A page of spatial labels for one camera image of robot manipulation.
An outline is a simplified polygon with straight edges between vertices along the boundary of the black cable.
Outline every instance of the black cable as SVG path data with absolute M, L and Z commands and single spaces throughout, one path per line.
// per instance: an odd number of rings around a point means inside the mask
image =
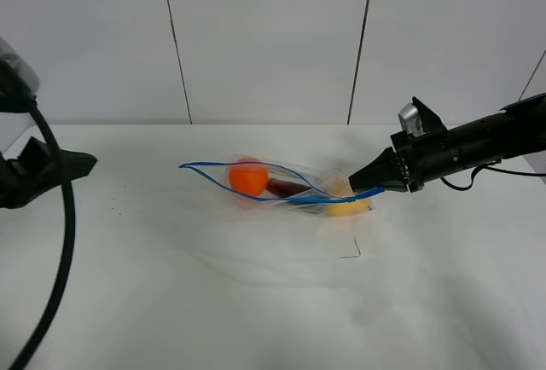
M 476 168 L 472 170 L 472 173 L 470 174 L 470 185 L 467 187 L 457 187 L 457 185 L 453 185 L 451 182 L 447 181 L 445 178 L 441 177 L 440 180 L 447 185 L 449 188 L 453 188 L 456 191 L 468 191 L 472 186 L 474 185 L 474 178 L 478 175 L 480 171 L 482 171 L 486 165 L 479 165 Z
M 546 174 L 543 173 L 501 170 L 500 168 L 490 167 L 489 165 L 486 165 L 484 168 L 489 171 L 502 172 L 503 174 L 509 174 L 511 176 L 546 176 Z
M 440 180 L 442 180 L 442 182 L 445 185 L 447 185 L 449 188 L 453 188 L 456 191 L 468 191 L 470 188 L 472 188 L 474 184 L 474 178 L 482 170 L 501 172 L 503 174 L 509 174 L 511 176 L 546 176 L 546 174 L 543 174 L 543 173 L 510 171 L 510 170 L 502 170 L 500 168 L 491 167 L 489 165 L 479 165 L 472 170 L 472 173 L 470 174 L 470 185 L 468 185 L 467 187 L 457 187 L 457 185 L 453 185 L 451 182 L 447 181 L 443 177 L 441 177 Z
M 31 360 L 32 355 L 42 342 L 45 333 L 48 331 L 57 310 L 61 303 L 62 294 L 65 291 L 67 285 L 68 273 L 70 272 L 70 265 L 72 263 L 74 241 L 76 237 L 76 210 L 74 209 L 74 193 L 72 190 L 72 183 L 68 176 L 67 165 L 61 155 L 61 149 L 57 140 L 51 132 L 51 128 L 48 126 L 44 119 L 44 116 L 39 112 L 36 102 L 30 104 L 29 113 L 32 119 L 40 129 L 42 136 L 44 136 L 45 142 L 48 144 L 51 150 L 55 167 L 59 173 L 59 179 L 61 181 L 62 199 L 65 209 L 65 236 L 62 245 L 61 260 L 59 262 L 59 268 L 57 270 L 57 276 L 55 277 L 55 283 L 53 289 L 49 295 L 48 303 L 45 306 L 44 313 L 40 318 L 40 321 L 36 325 L 34 332 L 25 344 L 23 350 L 15 358 L 15 361 L 10 366 L 9 370 L 21 370 L 26 367 Z

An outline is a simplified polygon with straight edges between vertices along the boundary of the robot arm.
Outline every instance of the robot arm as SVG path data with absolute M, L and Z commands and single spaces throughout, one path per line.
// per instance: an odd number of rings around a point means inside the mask
M 36 104 L 36 73 L 0 38 L 0 112 L 28 113 Z M 61 150 L 71 180 L 89 175 L 96 158 L 86 153 Z M 31 138 L 17 159 L 0 153 L 0 208 L 20 208 L 61 179 L 47 144 Z
M 458 171 L 546 150 L 546 93 L 502 111 L 447 130 L 414 97 L 398 115 L 403 131 L 391 136 L 393 147 L 350 176 L 351 187 L 415 192 Z

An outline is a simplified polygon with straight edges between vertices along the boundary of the ziplock bag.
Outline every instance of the ziplock bag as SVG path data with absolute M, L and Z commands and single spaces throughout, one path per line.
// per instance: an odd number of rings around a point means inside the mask
M 243 157 L 230 162 L 194 162 L 179 166 L 196 172 L 243 208 L 272 207 L 320 217 L 345 217 L 371 210 L 370 197 L 382 187 L 353 192 L 339 171 Z

